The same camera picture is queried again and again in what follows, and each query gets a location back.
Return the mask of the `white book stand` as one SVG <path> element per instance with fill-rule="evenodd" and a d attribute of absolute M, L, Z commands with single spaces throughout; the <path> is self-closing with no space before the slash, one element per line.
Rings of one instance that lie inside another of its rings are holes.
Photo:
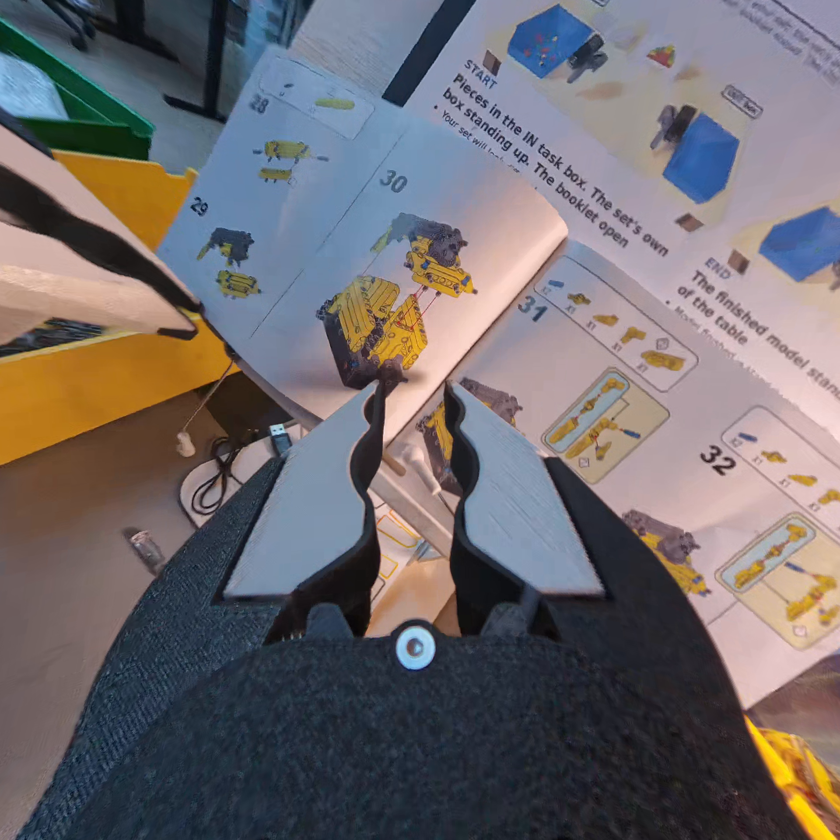
<path fill-rule="evenodd" d="M 297 441 L 317 426 L 322 417 L 278 392 L 247 364 L 234 372 L 230 364 L 212 385 L 203 385 L 200 409 L 206 408 L 223 429 L 222 436 L 233 443 L 219 447 L 184 479 L 179 500 L 194 526 L 200 528 L 240 486 L 274 454 L 269 425 L 285 421 Z M 420 618 L 436 623 L 441 613 L 453 610 L 455 585 L 449 572 L 454 514 L 446 496 L 434 495 L 425 487 L 418 471 L 417 451 L 407 444 L 392 442 L 384 447 L 383 461 L 373 479 L 371 492 L 381 497 L 396 513 L 441 554 L 439 560 L 407 565 L 388 592 L 372 607 L 372 636 L 383 636 L 397 624 Z"/>

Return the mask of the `blue toy kit box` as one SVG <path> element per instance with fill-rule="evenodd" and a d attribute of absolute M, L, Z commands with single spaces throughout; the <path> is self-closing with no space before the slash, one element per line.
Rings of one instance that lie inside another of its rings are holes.
<path fill-rule="evenodd" d="M 839 838 L 839 652 L 747 711 L 774 782 L 810 838 Z"/>

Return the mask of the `clear-handled small screwdriver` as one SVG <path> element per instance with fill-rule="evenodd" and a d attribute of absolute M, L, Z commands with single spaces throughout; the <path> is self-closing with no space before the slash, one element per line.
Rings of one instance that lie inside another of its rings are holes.
<path fill-rule="evenodd" d="M 161 576 L 168 559 L 148 530 L 124 528 L 122 534 L 143 566 L 154 578 Z"/>

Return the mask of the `instruction booklet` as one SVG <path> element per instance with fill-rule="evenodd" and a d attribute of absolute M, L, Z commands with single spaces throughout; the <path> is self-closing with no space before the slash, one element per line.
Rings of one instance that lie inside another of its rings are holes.
<path fill-rule="evenodd" d="M 604 500 L 742 704 L 838 651 L 838 445 L 591 248 L 512 168 L 278 49 L 160 257 L 326 419 L 377 380 L 434 495 L 461 384 Z"/>

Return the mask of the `white task instruction sheet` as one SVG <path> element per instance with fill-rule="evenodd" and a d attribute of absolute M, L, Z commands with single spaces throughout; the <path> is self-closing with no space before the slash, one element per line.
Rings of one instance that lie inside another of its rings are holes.
<path fill-rule="evenodd" d="M 838 404 L 838 2 L 445 2 L 398 82 L 788 399 Z"/>

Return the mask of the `heap of dark connector pieces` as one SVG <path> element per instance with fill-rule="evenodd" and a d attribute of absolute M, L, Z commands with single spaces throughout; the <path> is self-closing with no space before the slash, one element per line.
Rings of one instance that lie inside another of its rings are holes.
<path fill-rule="evenodd" d="M 100 338 L 108 328 L 89 322 L 52 318 L 1 344 L 1 358 L 47 350 L 68 343 Z"/>

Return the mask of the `yellow plastic storage bin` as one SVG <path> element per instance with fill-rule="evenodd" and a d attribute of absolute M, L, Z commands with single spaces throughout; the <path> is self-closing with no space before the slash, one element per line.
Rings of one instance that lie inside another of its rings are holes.
<path fill-rule="evenodd" d="M 54 156 L 129 230 L 157 249 L 197 171 L 54 150 Z M 19 353 L 1 363 L 1 464 L 84 434 L 217 380 L 229 363 L 223 343 L 194 320 L 189 341 L 107 332 L 94 339 Z"/>

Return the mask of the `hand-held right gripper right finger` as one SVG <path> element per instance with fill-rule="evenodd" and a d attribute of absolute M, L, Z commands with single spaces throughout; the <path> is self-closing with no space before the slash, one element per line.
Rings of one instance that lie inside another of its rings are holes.
<path fill-rule="evenodd" d="M 548 461 L 476 395 L 448 383 L 450 466 L 462 496 L 461 541 L 494 570 L 541 595 L 603 597 Z"/>

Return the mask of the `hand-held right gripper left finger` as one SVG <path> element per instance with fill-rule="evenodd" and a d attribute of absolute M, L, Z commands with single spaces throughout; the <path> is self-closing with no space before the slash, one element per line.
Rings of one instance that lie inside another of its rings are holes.
<path fill-rule="evenodd" d="M 375 380 L 290 447 L 224 599 L 290 595 L 363 540 L 384 425 L 384 388 Z"/>

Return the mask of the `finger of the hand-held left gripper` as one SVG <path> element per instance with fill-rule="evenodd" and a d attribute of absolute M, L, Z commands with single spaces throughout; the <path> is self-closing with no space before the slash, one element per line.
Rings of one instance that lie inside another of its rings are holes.
<path fill-rule="evenodd" d="M 134 235 L 46 149 L 4 123 L 1 162 L 2 223 L 55 238 L 120 274 L 136 269 L 159 287 L 154 269 L 141 268 L 140 258 L 129 257 L 129 247 L 117 240 Z"/>
<path fill-rule="evenodd" d="M 49 319 L 190 340 L 196 323 L 186 312 L 197 299 L 134 236 L 117 237 L 140 267 L 153 268 L 152 287 L 137 269 L 103 268 L 69 246 L 5 222 L 1 225 L 1 339 L 15 340 Z"/>

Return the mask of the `green plastic bin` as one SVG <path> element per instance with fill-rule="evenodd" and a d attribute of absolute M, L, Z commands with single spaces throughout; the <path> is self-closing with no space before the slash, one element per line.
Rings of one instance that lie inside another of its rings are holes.
<path fill-rule="evenodd" d="M 151 122 L 4 20 L 1 50 L 44 71 L 59 90 L 67 122 L 15 117 L 43 144 L 60 151 L 149 160 Z"/>

